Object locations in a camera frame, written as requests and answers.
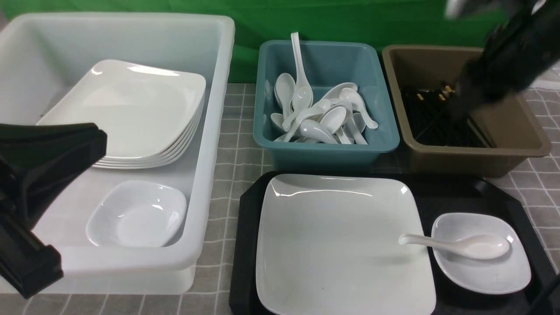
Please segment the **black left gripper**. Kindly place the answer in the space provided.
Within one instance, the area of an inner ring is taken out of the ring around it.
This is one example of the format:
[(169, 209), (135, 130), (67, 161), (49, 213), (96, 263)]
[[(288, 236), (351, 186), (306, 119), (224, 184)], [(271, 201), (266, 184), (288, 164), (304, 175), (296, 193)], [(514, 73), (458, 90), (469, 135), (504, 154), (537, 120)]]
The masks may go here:
[(106, 154), (94, 123), (0, 126), (0, 271), (24, 299), (63, 278), (60, 253), (33, 229), (51, 203)]

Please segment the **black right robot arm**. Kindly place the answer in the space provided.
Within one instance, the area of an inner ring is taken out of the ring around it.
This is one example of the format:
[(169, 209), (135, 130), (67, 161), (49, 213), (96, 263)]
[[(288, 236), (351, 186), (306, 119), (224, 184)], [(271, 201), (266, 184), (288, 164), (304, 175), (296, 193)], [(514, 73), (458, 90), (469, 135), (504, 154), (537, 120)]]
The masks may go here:
[(448, 0), (444, 16), (455, 20), (503, 10), (508, 22), (492, 29), (478, 58), (468, 60), (447, 105), (452, 119), (521, 92), (559, 60), (557, 0)]

